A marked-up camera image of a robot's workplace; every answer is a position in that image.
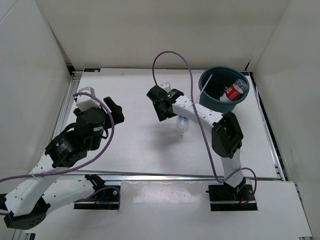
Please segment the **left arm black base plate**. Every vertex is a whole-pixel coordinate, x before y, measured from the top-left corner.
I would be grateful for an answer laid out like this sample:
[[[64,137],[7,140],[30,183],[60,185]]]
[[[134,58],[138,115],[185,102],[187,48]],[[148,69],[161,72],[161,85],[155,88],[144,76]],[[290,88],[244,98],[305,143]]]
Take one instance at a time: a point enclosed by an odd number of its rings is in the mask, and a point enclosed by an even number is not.
[[[120,209],[120,181],[107,181],[106,189],[91,198],[73,204],[74,210],[118,211]]]

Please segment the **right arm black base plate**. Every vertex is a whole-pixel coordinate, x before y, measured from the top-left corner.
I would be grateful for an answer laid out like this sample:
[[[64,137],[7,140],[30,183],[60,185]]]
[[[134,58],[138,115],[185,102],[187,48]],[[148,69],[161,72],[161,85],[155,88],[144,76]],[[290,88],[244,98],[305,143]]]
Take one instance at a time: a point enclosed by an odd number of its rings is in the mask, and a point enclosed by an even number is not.
[[[256,199],[253,197],[253,186],[246,184],[234,197],[224,185],[208,185],[211,212],[257,211]]]

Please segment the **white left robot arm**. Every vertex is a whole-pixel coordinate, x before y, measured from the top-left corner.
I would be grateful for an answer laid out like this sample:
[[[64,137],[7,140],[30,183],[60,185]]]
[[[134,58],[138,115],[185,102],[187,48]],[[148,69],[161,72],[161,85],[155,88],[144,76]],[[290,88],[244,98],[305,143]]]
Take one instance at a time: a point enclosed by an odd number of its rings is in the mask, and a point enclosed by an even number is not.
[[[110,97],[103,101],[79,95],[73,111],[76,121],[67,125],[47,145],[33,170],[22,175],[23,182],[9,193],[1,194],[0,208],[9,229],[29,230],[39,225],[51,212],[71,203],[94,206],[96,203],[120,200],[119,186],[106,185],[97,174],[58,190],[50,189],[60,175],[72,172],[74,165],[100,147],[103,139],[109,146],[115,125],[125,120],[122,107]]]

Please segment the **blue label crushed bottle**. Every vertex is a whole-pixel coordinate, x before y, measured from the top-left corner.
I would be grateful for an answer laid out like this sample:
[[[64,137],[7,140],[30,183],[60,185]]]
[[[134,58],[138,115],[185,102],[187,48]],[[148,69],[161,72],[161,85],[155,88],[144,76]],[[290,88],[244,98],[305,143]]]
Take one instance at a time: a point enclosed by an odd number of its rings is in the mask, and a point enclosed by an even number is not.
[[[188,118],[179,115],[177,118],[177,134],[183,136],[188,130],[189,120]]]

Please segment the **red label plastic bottle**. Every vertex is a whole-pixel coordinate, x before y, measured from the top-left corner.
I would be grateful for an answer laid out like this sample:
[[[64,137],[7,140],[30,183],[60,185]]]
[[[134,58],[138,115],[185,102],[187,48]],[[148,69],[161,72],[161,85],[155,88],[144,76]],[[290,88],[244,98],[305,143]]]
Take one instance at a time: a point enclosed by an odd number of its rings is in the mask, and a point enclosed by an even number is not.
[[[249,89],[249,85],[243,79],[237,79],[228,87],[219,98],[221,102],[235,102]]]

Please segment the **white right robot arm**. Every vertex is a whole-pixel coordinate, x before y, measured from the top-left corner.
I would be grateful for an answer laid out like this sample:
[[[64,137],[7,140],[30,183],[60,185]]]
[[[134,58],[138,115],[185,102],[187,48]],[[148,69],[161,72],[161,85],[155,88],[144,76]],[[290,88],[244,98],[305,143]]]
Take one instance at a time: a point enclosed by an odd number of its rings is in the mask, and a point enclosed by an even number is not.
[[[236,115],[230,111],[224,114],[214,112],[198,103],[193,103],[177,89],[167,92],[155,85],[146,96],[152,101],[160,121],[182,116],[199,124],[201,131],[211,134],[209,150],[213,150],[221,158],[224,193],[230,200],[238,199],[243,193],[246,179],[241,170],[240,160],[240,148],[244,136]]]

